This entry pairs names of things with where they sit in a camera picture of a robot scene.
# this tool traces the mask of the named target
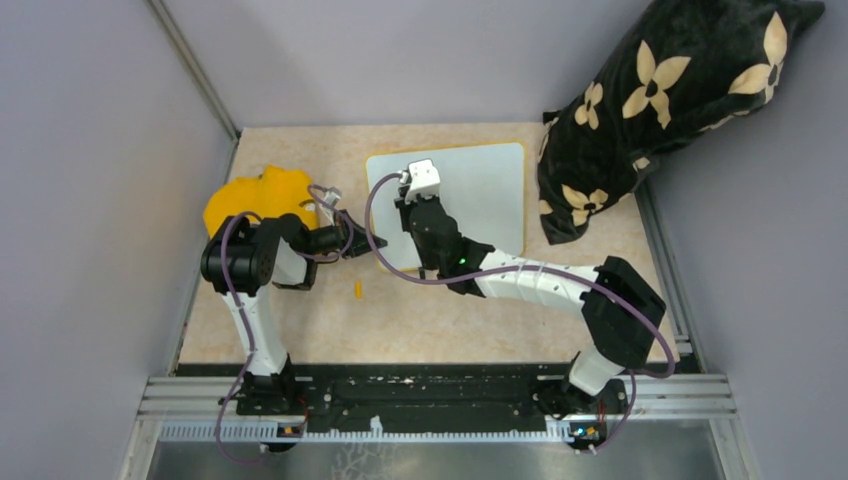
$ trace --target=white cutting board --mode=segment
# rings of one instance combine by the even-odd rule
[[[524,251],[524,146],[500,143],[373,155],[365,161],[368,190],[389,173],[415,161],[432,159],[441,177],[440,198],[466,237],[512,255]],[[395,208],[398,182],[377,193],[372,208],[374,231],[389,245],[380,251],[401,270],[421,266],[409,233],[401,230]]]

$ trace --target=pillow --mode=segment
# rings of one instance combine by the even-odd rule
[[[797,0],[655,0],[569,106],[543,116],[536,176],[551,244],[636,189],[660,158],[768,104],[824,13]]]

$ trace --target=white wall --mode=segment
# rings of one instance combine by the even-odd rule
[[[827,2],[774,101],[652,178],[708,364],[765,479],[845,478],[848,2]]]
[[[113,478],[228,139],[140,0],[0,2],[0,465]]]
[[[167,0],[240,126],[538,121],[648,0]]]

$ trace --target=beige table surface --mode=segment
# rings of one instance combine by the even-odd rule
[[[363,223],[365,159],[374,153],[520,141],[525,146],[525,251],[536,260],[599,265],[627,259],[657,291],[659,282],[635,199],[592,218],[579,241],[550,246],[538,217],[535,162],[540,123],[246,129],[231,177],[256,176],[267,164],[302,169],[344,193],[340,204]],[[363,298],[354,295],[362,282]],[[308,292],[272,289],[284,345],[299,363],[561,362],[591,344],[576,317],[516,300],[460,296],[414,285],[378,269],[373,255],[318,268]],[[660,331],[675,348],[669,320]],[[181,363],[236,363],[244,352],[223,300],[201,281],[180,353]],[[662,362],[655,343],[649,360]]]

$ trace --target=yellow cloth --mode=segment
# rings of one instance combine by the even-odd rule
[[[268,165],[259,177],[239,177],[212,195],[203,211],[209,237],[224,220],[244,211],[260,217],[280,217],[294,213],[310,230],[318,228],[316,206],[306,187],[312,179],[302,170],[284,170]]]

